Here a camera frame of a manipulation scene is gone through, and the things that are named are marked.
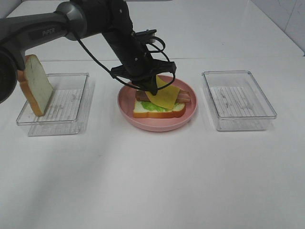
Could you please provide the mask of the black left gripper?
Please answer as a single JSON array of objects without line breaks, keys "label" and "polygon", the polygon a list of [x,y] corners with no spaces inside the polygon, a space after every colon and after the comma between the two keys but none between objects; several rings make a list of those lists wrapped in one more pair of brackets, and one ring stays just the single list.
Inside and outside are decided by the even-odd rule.
[{"label": "black left gripper", "polygon": [[144,44],[139,41],[111,44],[112,50],[121,62],[120,66],[111,68],[111,76],[129,79],[131,88],[157,95],[156,75],[176,72],[176,65],[169,61],[169,58],[162,61],[152,57],[153,53],[164,54],[165,43],[162,40],[159,42],[162,48],[154,43]]}]

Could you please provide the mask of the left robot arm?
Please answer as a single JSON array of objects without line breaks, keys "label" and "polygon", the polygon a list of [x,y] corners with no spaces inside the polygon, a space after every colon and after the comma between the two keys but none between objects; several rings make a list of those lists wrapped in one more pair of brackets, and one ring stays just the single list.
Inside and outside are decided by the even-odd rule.
[{"label": "left robot arm", "polygon": [[121,62],[108,70],[110,76],[129,87],[157,94],[156,76],[175,74],[168,58],[157,60],[147,45],[156,40],[155,30],[135,32],[128,5],[123,0],[70,0],[52,13],[4,18],[0,21],[0,99],[14,91],[18,71],[25,69],[26,50],[65,37],[81,42],[102,34]]}]

